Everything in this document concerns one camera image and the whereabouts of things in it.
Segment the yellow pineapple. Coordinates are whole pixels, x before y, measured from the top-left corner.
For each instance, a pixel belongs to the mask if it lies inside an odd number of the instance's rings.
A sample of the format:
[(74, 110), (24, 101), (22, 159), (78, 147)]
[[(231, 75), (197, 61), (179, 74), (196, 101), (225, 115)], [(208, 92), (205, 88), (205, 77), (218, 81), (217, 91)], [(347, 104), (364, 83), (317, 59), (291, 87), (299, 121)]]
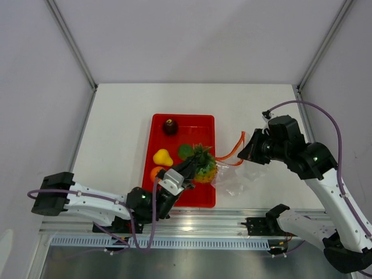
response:
[(211, 146), (195, 144), (192, 146), (193, 155), (198, 159), (194, 182), (210, 184), (217, 174), (217, 162), (214, 155), (210, 153)]

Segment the clear zip top bag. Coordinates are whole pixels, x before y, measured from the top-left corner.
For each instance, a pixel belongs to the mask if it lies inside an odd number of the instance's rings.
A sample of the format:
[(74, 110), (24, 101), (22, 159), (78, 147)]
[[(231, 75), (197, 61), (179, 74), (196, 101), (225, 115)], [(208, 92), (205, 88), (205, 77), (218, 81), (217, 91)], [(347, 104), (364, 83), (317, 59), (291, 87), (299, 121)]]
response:
[(224, 156), (216, 157), (217, 173), (212, 180), (216, 191), (223, 191), (230, 196), (238, 196), (254, 187), (268, 172), (269, 168), (247, 160), (237, 158), (247, 139), (242, 131), (233, 149)]

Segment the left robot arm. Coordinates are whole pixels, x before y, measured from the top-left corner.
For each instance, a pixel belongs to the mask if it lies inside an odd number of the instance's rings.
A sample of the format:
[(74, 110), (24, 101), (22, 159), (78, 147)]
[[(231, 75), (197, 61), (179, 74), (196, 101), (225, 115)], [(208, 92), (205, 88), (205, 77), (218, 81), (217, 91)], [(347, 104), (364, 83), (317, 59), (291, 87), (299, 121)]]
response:
[(94, 230), (111, 233), (140, 233), (145, 224), (169, 218), (182, 193), (193, 189), (198, 162), (191, 156), (168, 170), (160, 169), (152, 190), (133, 188), (125, 195), (98, 191), (73, 180), (74, 174), (61, 172), (44, 177), (40, 189), (28, 197), (34, 200), (32, 213), (58, 216), (65, 212), (91, 220)]

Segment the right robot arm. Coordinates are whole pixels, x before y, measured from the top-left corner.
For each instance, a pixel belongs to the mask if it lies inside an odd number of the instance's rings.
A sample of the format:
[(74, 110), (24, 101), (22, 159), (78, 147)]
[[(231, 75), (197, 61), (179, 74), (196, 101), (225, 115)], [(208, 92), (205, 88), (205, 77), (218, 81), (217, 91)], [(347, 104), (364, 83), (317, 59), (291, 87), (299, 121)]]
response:
[(266, 213), (269, 233), (284, 231), (301, 237), (323, 251), (341, 273), (371, 266), (370, 223), (358, 215), (354, 200), (338, 179), (335, 159), (323, 144), (307, 143), (297, 128), (256, 129), (238, 158), (258, 164), (283, 162), (316, 194), (334, 225), (327, 228), (279, 204)]

